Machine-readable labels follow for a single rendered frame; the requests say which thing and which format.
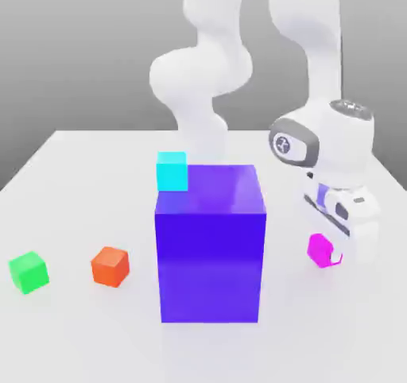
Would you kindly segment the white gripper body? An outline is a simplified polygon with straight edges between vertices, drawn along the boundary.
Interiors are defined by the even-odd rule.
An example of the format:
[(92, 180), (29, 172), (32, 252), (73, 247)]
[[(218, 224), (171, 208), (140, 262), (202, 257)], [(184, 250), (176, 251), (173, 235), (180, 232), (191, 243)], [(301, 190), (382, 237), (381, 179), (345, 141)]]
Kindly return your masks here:
[(371, 193), (325, 193), (304, 199), (345, 237), (356, 254), (374, 256), (379, 233), (380, 207)]

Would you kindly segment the small magenta cube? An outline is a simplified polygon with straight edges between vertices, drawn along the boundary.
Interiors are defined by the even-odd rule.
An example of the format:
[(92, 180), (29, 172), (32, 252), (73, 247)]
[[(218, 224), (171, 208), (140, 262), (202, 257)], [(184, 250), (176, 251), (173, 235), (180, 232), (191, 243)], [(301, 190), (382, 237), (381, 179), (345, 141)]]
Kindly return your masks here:
[(330, 261), (331, 253), (334, 250), (333, 244), (323, 234), (312, 234), (310, 236), (307, 254), (320, 269), (335, 266)]

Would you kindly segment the small cyan cube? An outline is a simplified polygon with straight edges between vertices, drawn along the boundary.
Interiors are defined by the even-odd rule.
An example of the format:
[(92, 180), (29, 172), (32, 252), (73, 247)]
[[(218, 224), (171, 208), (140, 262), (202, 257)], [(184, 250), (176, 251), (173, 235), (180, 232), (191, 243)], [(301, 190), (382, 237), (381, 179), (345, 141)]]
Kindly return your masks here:
[(164, 151), (157, 154), (157, 190), (159, 192), (186, 192), (188, 190), (188, 163), (185, 152)]

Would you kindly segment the small orange cube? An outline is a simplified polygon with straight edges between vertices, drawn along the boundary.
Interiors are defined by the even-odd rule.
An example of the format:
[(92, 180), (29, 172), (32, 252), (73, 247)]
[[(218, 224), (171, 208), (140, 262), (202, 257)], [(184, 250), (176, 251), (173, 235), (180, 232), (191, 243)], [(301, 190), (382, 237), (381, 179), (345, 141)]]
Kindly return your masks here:
[(104, 246), (91, 260), (91, 271), (95, 283), (118, 288), (130, 272), (129, 254)]

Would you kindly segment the small green cube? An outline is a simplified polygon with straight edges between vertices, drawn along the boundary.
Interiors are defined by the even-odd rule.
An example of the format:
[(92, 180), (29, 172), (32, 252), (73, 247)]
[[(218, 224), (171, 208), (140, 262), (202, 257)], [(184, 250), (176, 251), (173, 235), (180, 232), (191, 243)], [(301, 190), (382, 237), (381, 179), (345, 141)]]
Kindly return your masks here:
[(31, 293), (49, 283), (45, 261), (34, 251), (12, 259), (8, 265), (14, 285), (23, 294)]

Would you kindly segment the large blue box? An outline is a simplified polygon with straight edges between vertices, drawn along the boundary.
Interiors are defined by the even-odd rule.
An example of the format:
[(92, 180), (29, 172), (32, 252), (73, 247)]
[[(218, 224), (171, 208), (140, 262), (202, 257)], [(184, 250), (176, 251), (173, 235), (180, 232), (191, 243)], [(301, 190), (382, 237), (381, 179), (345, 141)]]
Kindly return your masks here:
[(155, 209), (164, 323), (256, 323), (266, 206), (252, 164), (191, 165)]

